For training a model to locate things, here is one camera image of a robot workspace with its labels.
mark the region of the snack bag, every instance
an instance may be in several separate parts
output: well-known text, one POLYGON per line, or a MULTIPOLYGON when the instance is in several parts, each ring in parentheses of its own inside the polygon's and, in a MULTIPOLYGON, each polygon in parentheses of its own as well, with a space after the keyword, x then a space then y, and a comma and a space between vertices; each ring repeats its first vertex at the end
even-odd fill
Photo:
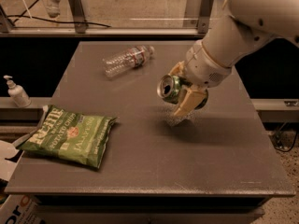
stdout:
POLYGON ((44 111, 39 129, 16 148, 99 168, 116 118, 85 116, 54 105, 44 111))

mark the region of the spray bottle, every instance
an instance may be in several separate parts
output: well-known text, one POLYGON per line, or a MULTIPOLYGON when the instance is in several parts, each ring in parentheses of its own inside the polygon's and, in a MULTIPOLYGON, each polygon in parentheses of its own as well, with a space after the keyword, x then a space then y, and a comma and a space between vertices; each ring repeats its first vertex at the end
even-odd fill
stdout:
POLYGON ((31 100, 22 86, 16 85, 10 76, 5 75, 3 78, 7 80, 8 94, 18 107, 26 107, 31 104, 31 100))

